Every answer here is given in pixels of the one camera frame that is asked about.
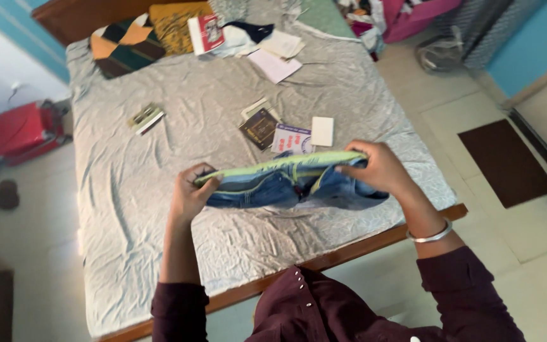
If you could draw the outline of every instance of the blue wall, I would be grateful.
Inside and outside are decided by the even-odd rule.
[[[0,31],[41,62],[63,82],[69,82],[65,48],[30,16],[47,0],[0,0]]]
[[[497,52],[487,71],[507,97],[546,73],[547,3]]]

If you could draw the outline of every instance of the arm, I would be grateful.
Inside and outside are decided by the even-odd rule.
[[[176,178],[162,268],[151,306],[153,341],[206,341],[205,306],[209,299],[200,282],[191,222],[221,181],[211,178],[201,189],[193,185],[199,175],[210,170],[213,168],[208,164],[199,164]]]
[[[393,195],[414,237],[431,237],[445,229],[442,216],[387,145],[355,140],[346,150],[367,154],[368,166],[338,171]],[[415,249],[423,286],[438,303],[445,333],[460,341],[524,341],[493,288],[493,276],[457,233],[415,243]]]

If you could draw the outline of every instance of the shirt sleeve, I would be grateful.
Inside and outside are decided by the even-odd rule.
[[[434,296],[443,331],[460,341],[524,342],[493,287],[493,275],[467,246],[418,259],[422,286]]]
[[[152,340],[207,341],[205,307],[208,303],[203,286],[157,283],[151,303]]]

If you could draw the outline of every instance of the pink bag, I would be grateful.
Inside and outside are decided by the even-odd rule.
[[[401,13],[404,0],[381,0],[387,29],[384,42],[394,43],[425,30],[434,17],[461,4],[461,0],[429,0],[413,7],[412,13]]]

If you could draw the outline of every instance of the wooden bed frame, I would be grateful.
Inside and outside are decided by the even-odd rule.
[[[89,37],[96,29],[113,22],[146,13],[152,4],[189,3],[199,0],[50,0],[32,12],[38,21],[62,45]],[[441,211],[449,220],[458,220],[467,215],[464,205],[455,205]],[[339,248],[301,264],[302,267],[323,271],[354,260],[365,254],[395,244],[406,238],[406,225],[389,229],[381,234]],[[269,275],[225,291],[210,298],[206,312],[212,313],[225,307],[259,295],[284,271]],[[151,335],[151,320],[119,330],[98,338],[98,341],[126,342]]]

